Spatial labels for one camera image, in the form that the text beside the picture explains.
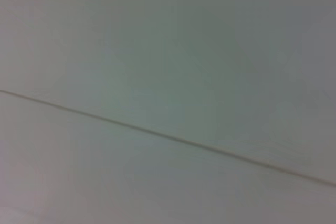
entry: white surface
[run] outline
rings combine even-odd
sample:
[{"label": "white surface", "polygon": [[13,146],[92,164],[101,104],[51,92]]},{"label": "white surface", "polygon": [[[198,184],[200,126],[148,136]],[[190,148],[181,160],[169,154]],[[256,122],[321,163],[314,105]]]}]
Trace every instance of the white surface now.
[{"label": "white surface", "polygon": [[0,88],[335,181],[334,6],[0,0]]},{"label": "white surface", "polygon": [[8,95],[0,111],[6,204],[54,224],[336,218],[333,188]]}]

